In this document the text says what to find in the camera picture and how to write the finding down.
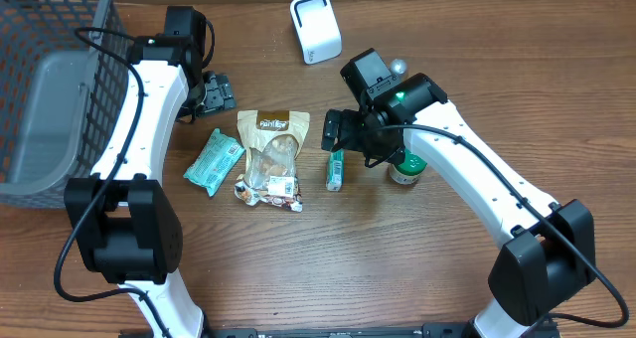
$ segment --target green jar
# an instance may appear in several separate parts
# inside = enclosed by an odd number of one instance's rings
[[[426,169],[426,162],[407,149],[404,153],[403,163],[400,165],[392,164],[389,166],[389,175],[398,184],[410,185],[419,179],[419,176],[424,169]]]

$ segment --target wire mesh basket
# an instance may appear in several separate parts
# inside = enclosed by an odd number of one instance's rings
[[[76,39],[79,26],[123,31],[112,0],[0,2],[0,203],[63,207],[112,134],[127,68]],[[91,39],[125,57],[125,40]]]

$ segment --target white device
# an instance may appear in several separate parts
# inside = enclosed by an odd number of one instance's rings
[[[289,11],[305,64],[317,64],[340,55],[342,37],[330,0],[293,0]]]

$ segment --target brown snack bag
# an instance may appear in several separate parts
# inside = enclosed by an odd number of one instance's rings
[[[309,113],[242,110],[237,127],[247,161],[235,195],[251,206],[265,202],[302,211],[295,158],[309,130]]]

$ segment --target snack bag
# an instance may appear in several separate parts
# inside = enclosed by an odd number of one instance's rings
[[[210,135],[197,161],[183,175],[193,184],[206,188],[214,196],[232,167],[245,152],[236,139],[221,134],[217,128]]]
[[[250,206],[265,202],[301,212],[295,158],[309,130],[309,113],[242,110],[237,126],[247,160],[235,195]]]

